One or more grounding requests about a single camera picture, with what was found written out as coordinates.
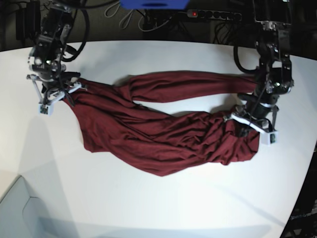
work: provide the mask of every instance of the blue object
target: blue object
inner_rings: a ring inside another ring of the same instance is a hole
[[[184,9],[189,0],[121,0],[126,9]]]

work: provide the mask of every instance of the white table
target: white table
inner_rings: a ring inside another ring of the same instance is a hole
[[[232,47],[182,42],[88,43],[68,71],[112,84],[132,74],[200,70],[240,74]],[[295,87],[278,101],[279,143],[250,161],[204,164],[166,177],[140,171],[111,153],[86,151],[75,115],[63,102],[37,115],[30,49],[0,53],[0,166],[26,179],[60,237],[278,238],[299,195],[317,139],[317,63],[292,57]],[[240,49],[242,65],[258,65]],[[211,111],[235,98],[214,95],[143,103],[167,112]]]

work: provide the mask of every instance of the power strip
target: power strip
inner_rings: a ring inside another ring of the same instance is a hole
[[[205,18],[205,19],[217,19],[227,21],[241,21],[242,14],[229,11],[211,11],[211,10],[187,10],[187,16],[189,18]]]

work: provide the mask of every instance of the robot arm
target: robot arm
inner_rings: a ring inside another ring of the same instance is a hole
[[[257,86],[252,95],[238,94],[246,105],[238,107],[225,119],[233,119],[240,124],[240,136],[246,136],[251,129],[262,134],[263,144],[270,145],[277,140],[275,121],[278,112],[276,105],[280,95],[289,93],[294,85],[292,63],[290,61],[289,31],[291,26],[291,7],[289,1],[254,0],[255,22],[260,26],[256,49],[260,54],[259,67],[246,70],[239,63],[238,47],[234,47],[234,60],[244,73],[253,74]],[[282,18],[281,9],[285,9]],[[273,67],[278,61],[281,67]],[[272,122],[266,116],[273,113]]]
[[[88,14],[86,10],[82,10],[82,12],[86,20],[86,30],[89,30]],[[74,17],[72,17],[70,8],[60,4],[52,6],[42,21],[41,34],[29,54],[29,67],[37,75],[28,75],[27,79],[33,81],[39,97],[39,113],[51,115],[53,113],[53,105],[64,97],[72,104],[69,94],[83,87],[79,82],[71,82],[71,78],[80,77],[80,73],[65,72],[66,66],[61,64],[62,61],[74,60],[87,40],[84,39],[84,43],[78,51],[66,44],[73,23]],[[69,59],[64,58],[64,52],[70,53],[72,57]],[[42,83],[41,92],[36,81]]]

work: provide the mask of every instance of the fabric fold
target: fabric fold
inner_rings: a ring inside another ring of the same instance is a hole
[[[138,169],[165,176],[207,162],[250,160],[258,151],[259,134],[235,136],[235,122],[223,120],[228,112],[174,117],[133,102],[249,93],[256,86],[251,77],[175,71],[134,76],[122,86],[79,80],[88,90],[72,94],[72,110],[91,152],[111,152]]]

